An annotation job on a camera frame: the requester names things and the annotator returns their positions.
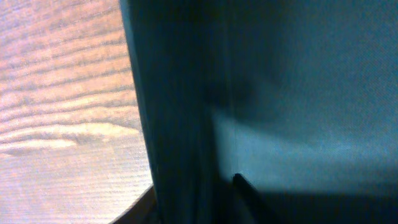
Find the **black cardboard gift box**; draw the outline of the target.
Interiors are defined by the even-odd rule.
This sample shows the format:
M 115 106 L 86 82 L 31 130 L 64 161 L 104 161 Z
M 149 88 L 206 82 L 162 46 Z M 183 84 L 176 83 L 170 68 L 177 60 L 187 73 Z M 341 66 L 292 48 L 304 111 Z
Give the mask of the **black cardboard gift box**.
M 121 1 L 161 223 L 397 222 L 397 2 Z

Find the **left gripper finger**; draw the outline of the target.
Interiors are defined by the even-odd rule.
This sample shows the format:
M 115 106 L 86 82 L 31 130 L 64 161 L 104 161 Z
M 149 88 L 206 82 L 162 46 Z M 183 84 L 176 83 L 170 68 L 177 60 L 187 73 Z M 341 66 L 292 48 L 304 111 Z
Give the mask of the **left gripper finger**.
M 256 223 L 280 224 L 280 218 L 261 199 L 259 192 L 237 173 L 233 176 L 234 188 L 239 192 Z

